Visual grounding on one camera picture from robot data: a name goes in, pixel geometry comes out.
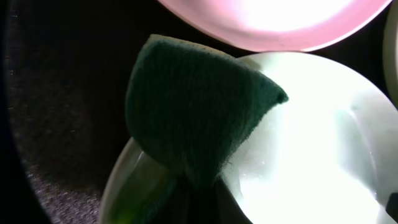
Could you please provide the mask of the green scrub sponge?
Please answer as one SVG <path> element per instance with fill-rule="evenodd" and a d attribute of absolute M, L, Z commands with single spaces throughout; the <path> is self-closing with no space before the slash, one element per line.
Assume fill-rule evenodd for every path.
<path fill-rule="evenodd" d="M 152 34 L 132 69 L 125 117 L 146 154 L 205 190 L 264 115 L 288 99 L 224 52 Z"/>

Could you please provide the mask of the white plate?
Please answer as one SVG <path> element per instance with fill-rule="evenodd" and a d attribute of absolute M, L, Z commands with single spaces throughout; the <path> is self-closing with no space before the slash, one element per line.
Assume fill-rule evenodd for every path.
<path fill-rule="evenodd" d="M 192 27 L 252 52 L 310 52 L 354 34 L 392 0 L 159 0 Z"/>

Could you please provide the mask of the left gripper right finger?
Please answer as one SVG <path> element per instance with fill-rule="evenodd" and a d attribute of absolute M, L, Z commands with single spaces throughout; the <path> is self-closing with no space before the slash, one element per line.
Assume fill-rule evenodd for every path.
<path fill-rule="evenodd" d="M 223 180 L 218 179 L 215 183 L 216 200 L 221 224 L 251 224 L 235 201 L 233 195 Z"/>

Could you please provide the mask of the pale green plate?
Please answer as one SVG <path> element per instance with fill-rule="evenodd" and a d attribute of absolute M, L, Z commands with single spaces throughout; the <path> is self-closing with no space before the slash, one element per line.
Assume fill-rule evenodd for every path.
<path fill-rule="evenodd" d="M 382 59 L 391 101 L 397 108 L 397 0 L 393 0 L 384 28 Z"/>

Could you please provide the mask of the light blue plate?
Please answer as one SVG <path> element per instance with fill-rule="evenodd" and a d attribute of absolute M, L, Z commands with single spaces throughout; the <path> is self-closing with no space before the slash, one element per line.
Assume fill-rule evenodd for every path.
<path fill-rule="evenodd" d="M 131 136 L 108 180 L 99 220 L 139 167 L 162 167 L 190 185 L 185 223 L 220 223 L 223 180 L 252 223 L 394 223 L 397 110 L 370 81 L 327 58 L 271 52 L 237 58 L 278 84 L 288 100 L 268 111 L 214 184 L 195 189 Z"/>

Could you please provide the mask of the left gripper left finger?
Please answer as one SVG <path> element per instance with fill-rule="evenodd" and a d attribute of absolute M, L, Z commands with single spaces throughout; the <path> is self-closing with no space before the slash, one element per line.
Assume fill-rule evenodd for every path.
<path fill-rule="evenodd" d="M 185 223 L 190 185 L 162 167 L 139 167 L 127 178 L 108 212 L 115 224 Z"/>

